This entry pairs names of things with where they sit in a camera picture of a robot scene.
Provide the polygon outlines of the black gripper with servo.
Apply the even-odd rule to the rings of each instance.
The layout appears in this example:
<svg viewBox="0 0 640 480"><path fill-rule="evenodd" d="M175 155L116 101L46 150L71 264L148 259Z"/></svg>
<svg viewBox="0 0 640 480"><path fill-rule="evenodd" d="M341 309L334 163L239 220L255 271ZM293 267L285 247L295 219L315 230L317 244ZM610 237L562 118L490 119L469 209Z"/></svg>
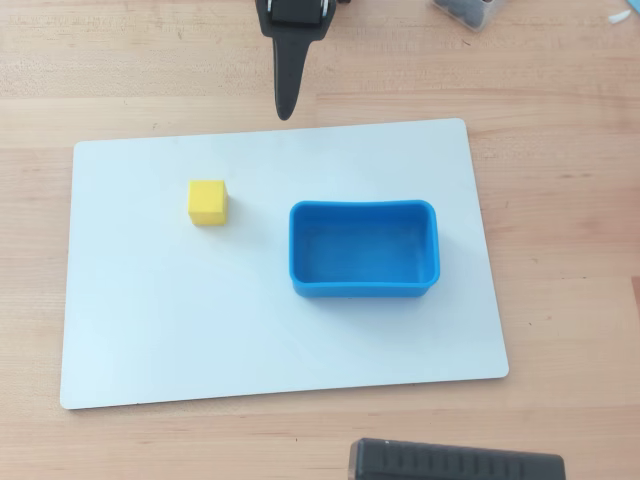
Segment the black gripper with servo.
<svg viewBox="0 0 640 480"><path fill-rule="evenodd" d="M342 0L257 0L261 32L272 40L274 93L278 117L293 114L310 45L326 36Z"/></svg>

